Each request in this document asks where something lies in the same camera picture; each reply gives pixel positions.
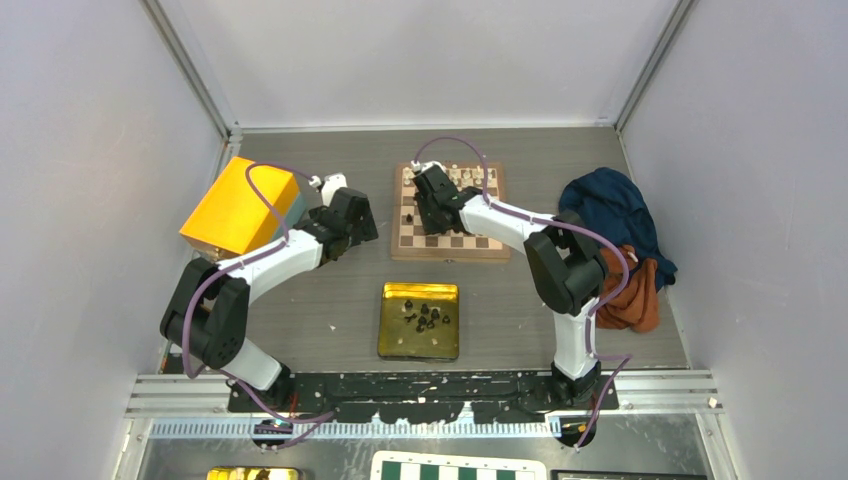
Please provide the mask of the wooden chess board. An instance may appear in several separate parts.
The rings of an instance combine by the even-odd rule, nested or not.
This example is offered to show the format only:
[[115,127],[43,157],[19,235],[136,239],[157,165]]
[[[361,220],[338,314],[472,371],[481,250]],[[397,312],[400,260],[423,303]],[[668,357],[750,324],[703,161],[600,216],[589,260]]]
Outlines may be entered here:
[[[505,198],[505,180],[500,163],[483,168],[478,163],[453,163],[445,166],[453,183],[449,190],[459,196],[465,188],[484,190],[492,200]],[[415,173],[408,163],[395,170],[395,203],[391,258],[398,261],[506,262],[511,248],[485,235],[467,233],[457,214],[437,207],[433,200],[424,202],[425,215],[418,209]]]

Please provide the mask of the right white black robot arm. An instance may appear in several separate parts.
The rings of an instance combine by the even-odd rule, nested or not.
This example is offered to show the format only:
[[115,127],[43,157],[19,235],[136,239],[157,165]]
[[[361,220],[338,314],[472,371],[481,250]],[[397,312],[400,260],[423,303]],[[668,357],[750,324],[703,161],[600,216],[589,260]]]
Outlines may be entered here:
[[596,243],[580,225],[460,190],[438,162],[411,163],[414,200],[427,234],[448,231],[496,240],[525,256],[537,295],[553,313],[552,385],[558,403],[582,409],[594,396],[600,360],[594,353],[595,312],[608,273]]

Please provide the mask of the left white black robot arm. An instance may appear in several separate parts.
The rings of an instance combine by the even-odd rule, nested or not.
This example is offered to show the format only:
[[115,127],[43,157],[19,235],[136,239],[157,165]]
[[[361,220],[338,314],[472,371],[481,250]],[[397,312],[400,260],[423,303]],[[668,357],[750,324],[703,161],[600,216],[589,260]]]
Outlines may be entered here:
[[208,367],[250,385],[253,400],[265,411],[280,412],[292,397],[290,370],[248,340],[250,305],[290,278],[336,261],[352,247],[377,237],[367,195],[341,187],[327,204],[311,209],[285,238],[221,263],[204,258],[189,262],[160,332]]

